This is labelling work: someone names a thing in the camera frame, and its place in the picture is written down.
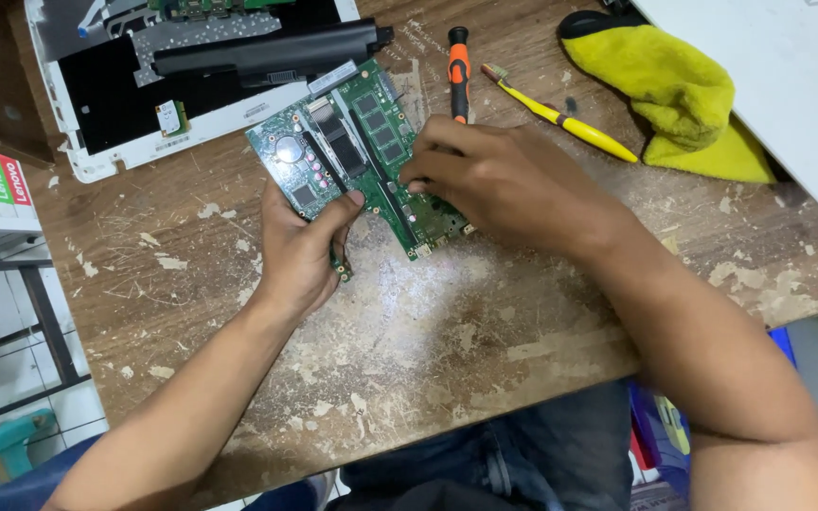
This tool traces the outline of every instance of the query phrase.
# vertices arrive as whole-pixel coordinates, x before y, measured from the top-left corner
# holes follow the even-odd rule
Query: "yellow toothbrush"
[[[620,145],[620,143],[607,134],[598,131],[587,123],[577,121],[573,117],[568,117],[561,114],[557,110],[554,110],[553,108],[542,105],[536,100],[531,99],[525,94],[519,92],[514,87],[511,87],[510,84],[507,83],[506,79],[510,74],[507,73],[505,69],[493,64],[482,64],[482,73],[484,73],[484,75],[488,78],[491,78],[491,81],[497,84],[497,87],[504,89],[507,94],[515,97],[520,103],[526,105],[529,110],[545,121],[561,126],[574,136],[585,140],[589,144],[592,144],[599,149],[606,151],[607,153],[621,158],[625,162],[634,164],[639,161],[639,158],[637,158],[636,155],[631,153],[626,147]]]

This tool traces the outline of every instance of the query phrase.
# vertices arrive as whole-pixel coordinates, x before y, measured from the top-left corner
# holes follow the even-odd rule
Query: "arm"
[[[400,177],[602,287],[647,375],[694,425],[693,509],[818,509],[818,408],[763,326],[537,129],[433,117]]]
[[[245,307],[186,364],[71,468],[44,509],[175,507],[232,434],[276,356],[302,319],[333,294],[361,210],[358,192],[335,200],[309,226],[270,183],[263,196],[264,275]]]

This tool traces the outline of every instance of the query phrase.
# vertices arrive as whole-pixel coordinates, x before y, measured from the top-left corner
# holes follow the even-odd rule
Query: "white laptop lid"
[[[632,0],[731,75],[734,112],[818,202],[818,0]]]

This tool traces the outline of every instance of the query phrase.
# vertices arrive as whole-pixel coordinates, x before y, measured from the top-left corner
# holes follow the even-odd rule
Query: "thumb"
[[[312,236],[322,237],[329,243],[337,229],[348,225],[358,216],[364,204],[365,195],[358,190],[340,195],[325,205],[321,214],[305,229]]]

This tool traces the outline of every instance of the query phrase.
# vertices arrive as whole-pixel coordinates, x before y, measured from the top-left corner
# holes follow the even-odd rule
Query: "left hand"
[[[351,191],[331,201],[310,224],[299,218],[272,180],[262,198],[264,272],[249,300],[272,305],[293,326],[310,316],[334,294],[340,283],[330,265],[330,244],[343,260],[349,227],[365,204]]]

